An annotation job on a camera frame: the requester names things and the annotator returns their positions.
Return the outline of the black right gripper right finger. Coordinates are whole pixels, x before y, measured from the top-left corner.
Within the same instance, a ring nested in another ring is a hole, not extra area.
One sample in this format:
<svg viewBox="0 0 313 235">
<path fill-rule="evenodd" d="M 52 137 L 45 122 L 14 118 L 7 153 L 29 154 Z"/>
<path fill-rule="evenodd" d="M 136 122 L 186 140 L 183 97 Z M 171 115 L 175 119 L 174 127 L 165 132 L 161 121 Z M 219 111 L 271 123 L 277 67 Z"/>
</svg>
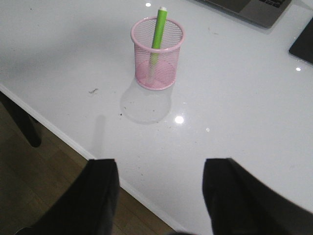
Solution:
<svg viewBox="0 0 313 235">
<path fill-rule="evenodd" d="M 202 193 L 215 235 L 311 235 L 313 214 L 231 158 L 206 159 Z"/>
</svg>

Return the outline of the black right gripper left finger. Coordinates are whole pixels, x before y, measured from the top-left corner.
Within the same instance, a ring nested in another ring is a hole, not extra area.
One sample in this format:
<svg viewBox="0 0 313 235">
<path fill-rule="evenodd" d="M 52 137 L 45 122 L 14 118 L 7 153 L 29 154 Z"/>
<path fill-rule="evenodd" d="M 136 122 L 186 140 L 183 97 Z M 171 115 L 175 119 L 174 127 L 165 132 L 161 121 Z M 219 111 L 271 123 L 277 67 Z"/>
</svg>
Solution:
<svg viewBox="0 0 313 235">
<path fill-rule="evenodd" d="M 115 160 L 89 160 L 77 179 L 18 235 L 110 235 L 120 183 Z"/>
</svg>

